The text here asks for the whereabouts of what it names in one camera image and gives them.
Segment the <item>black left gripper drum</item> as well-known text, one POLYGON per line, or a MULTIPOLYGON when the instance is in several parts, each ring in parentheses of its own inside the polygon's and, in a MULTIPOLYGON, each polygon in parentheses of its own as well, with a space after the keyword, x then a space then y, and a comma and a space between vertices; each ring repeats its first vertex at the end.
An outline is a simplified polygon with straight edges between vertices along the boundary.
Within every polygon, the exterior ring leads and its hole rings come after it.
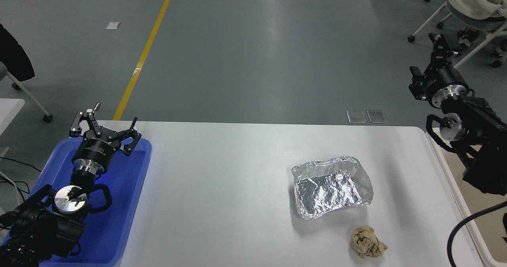
POLYGON ((109 168, 115 153, 115 149, 107 142, 99 139, 84 139, 72 158, 72 163, 75 168, 78 168, 85 161, 90 160, 101 168, 109 168))

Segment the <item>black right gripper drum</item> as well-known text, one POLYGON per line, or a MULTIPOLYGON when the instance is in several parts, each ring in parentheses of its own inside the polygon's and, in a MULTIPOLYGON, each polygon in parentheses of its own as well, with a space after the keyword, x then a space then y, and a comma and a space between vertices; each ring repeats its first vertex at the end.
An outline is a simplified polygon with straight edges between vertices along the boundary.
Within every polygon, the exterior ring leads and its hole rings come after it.
POLYGON ((468 85, 451 65, 444 65, 439 69, 428 67, 424 76, 423 88, 427 101, 445 101, 468 94, 468 85))

